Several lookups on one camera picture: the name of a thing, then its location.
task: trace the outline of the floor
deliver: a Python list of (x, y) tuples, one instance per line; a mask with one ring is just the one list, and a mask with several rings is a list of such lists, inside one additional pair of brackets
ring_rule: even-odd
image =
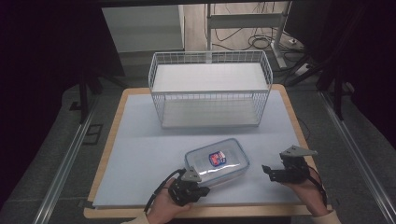
[[(242, 8), (247, 12), (254, 12), (257, 8), (263, 7), (263, 4), (225, 4), (217, 5), (216, 11), (236, 13), (237, 9)], [(272, 4), (269, 3), (264, 10), (272, 11), (272, 8)], [(276, 4), (274, 11), (281, 8), (281, 5)], [(205, 50), (204, 12), (205, 7), (201, 5), (185, 6), (186, 50)], [(235, 31), (218, 30), (219, 39), (226, 38)], [(271, 29), (258, 29), (257, 32), (256, 29), (244, 29), (225, 41), (218, 41), (214, 33), (212, 40), (229, 49), (245, 49), (252, 34), (271, 36), (271, 32), (275, 33)], [(292, 67), (302, 56), (299, 51), (302, 45), (289, 45), (289, 39), (289, 36), (284, 35), (281, 43), (286, 47), (284, 50), (295, 49), (287, 54), (287, 65)], [(289, 75), (289, 70), (279, 70), (274, 54), (270, 49), (265, 50), (274, 71), (274, 83), (283, 84), (286, 79), (294, 78)], [(131, 87), (147, 87), (150, 53), (122, 53), (120, 58), (126, 77), (119, 79)], [(328, 191), (330, 203), (337, 210), (343, 223), (392, 223), (384, 217), (381, 210), (383, 207), (378, 203), (378, 195), (385, 196), (382, 199), (389, 199), (390, 205), (396, 202), (396, 151), (350, 102), (348, 95), (343, 97), (345, 120), (341, 121), (341, 124), (347, 126), (347, 133), (343, 133), (339, 127), (339, 120), (333, 117), (326, 104), (326, 97), (332, 97), (332, 90), (318, 92), (315, 87), (317, 79), (318, 75), (312, 76), (296, 86), (287, 87), (287, 91), (307, 144), (319, 153), (314, 160)], [(88, 135), (81, 140), (81, 146), (70, 167), (64, 187), (59, 189), (59, 199), (55, 200), (54, 207), (51, 207), (48, 219), (34, 222), (37, 211), (46, 199), (51, 182), (56, 177), (58, 167), (67, 156), (67, 151), (81, 128), (78, 124), (79, 112), (69, 110), (70, 105), (79, 99), (77, 87), (64, 93), (63, 107), (58, 118), (35, 160), (5, 203), (0, 213), (0, 223), (121, 223), (128, 220), (87, 219), (83, 216), (83, 208), (122, 94), (120, 86), (103, 78), (101, 82), (104, 86), (103, 93), (90, 95), (91, 102), (94, 102), (91, 125), (101, 126), (101, 135), (96, 143), (95, 139)], [(346, 135), (353, 136), (352, 144), (345, 138)], [(358, 147), (363, 160), (355, 155), (356, 151), (351, 150), (353, 147)], [(368, 170), (364, 169), (366, 166), (361, 166), (362, 162), (368, 165)], [(367, 178), (370, 177), (370, 174), (367, 174), (370, 172), (375, 177), (375, 188), (370, 182), (373, 179)], [(264, 223), (268, 220), (228, 221)], [(292, 217), (291, 223), (310, 223), (310, 220), (309, 217)]]

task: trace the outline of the person's left hand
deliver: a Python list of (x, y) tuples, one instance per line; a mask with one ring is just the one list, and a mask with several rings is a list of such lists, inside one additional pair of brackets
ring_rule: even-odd
[(151, 210), (147, 215), (149, 224), (163, 224), (169, 222), (177, 214), (189, 211), (191, 209), (192, 203), (179, 206), (175, 204), (169, 195), (168, 188), (171, 186), (174, 180), (175, 179), (172, 177), (155, 198), (154, 203), (151, 206)]

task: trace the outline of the sleeve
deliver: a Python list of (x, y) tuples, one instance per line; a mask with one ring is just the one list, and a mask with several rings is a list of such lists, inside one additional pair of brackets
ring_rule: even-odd
[(122, 222), (121, 224), (149, 224), (149, 221), (145, 213), (140, 214), (137, 218), (132, 221)]
[(312, 217), (312, 220), (315, 224), (341, 224), (335, 211), (331, 211), (328, 215), (323, 217)]

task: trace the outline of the person's hand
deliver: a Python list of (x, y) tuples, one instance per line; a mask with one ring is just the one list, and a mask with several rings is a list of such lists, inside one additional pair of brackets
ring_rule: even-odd
[[(318, 173), (313, 169), (309, 169), (311, 176), (320, 183)], [(323, 203), (322, 196), (317, 187), (308, 179), (303, 183), (282, 183), (283, 185), (291, 188), (299, 199), (306, 205), (308, 211), (314, 217), (322, 217), (329, 214), (327, 207)]]
[(175, 179), (172, 177), (155, 198), (154, 203), (151, 206), (151, 210), (147, 215), (149, 224), (163, 224), (169, 222), (177, 214), (189, 211), (191, 209), (192, 203), (179, 206), (175, 204), (169, 195), (168, 188), (171, 186), (174, 180)]

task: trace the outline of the metal rail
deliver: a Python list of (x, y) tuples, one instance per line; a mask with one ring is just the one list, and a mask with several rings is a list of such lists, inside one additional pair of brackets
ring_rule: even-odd
[(353, 139), (347, 126), (334, 113), (332, 109), (332, 100), (330, 99), (329, 95), (323, 93), (322, 91), (319, 92), (319, 95), (322, 98), (327, 108), (327, 111), (329, 112), (330, 117), (332, 118), (332, 121), (334, 122), (337, 130), (339, 131), (344, 142), (346, 143), (346, 147), (349, 150), (349, 153), (353, 161), (356, 163), (359, 171), (361, 172), (361, 176), (366, 182), (367, 187), (372, 192), (375, 201), (378, 204), (379, 209), (381, 210), (382, 214), (385, 217), (385, 220), (389, 224), (396, 223), (396, 211), (392, 204), (392, 201), (390, 200), (388, 194), (385, 192), (381, 183), (375, 177), (375, 174), (373, 170), (370, 168), (370, 165), (368, 164), (367, 160), (364, 159), (364, 156), (361, 153), (358, 144)]
[(98, 100), (99, 100), (99, 96), (94, 95), (92, 97), (90, 113), (88, 114), (85, 121), (78, 126), (76, 135), (74, 136), (69, 149), (67, 149), (67, 152), (64, 155), (64, 159), (61, 165), (59, 166), (58, 172), (53, 178), (52, 183), (49, 186), (49, 190), (47, 191), (47, 194), (44, 197), (44, 200), (40, 205), (37, 214), (35, 215), (35, 219), (33, 221), (34, 224), (38, 224), (38, 223), (46, 224), (49, 222), (52, 211), (56, 203), (58, 202), (59, 196), (62, 192), (62, 189), (64, 188), (64, 183), (70, 173), (74, 160), (78, 154), (79, 147), (81, 146), (85, 133), (87, 132), (88, 127), (90, 126), (92, 116), (97, 106)]

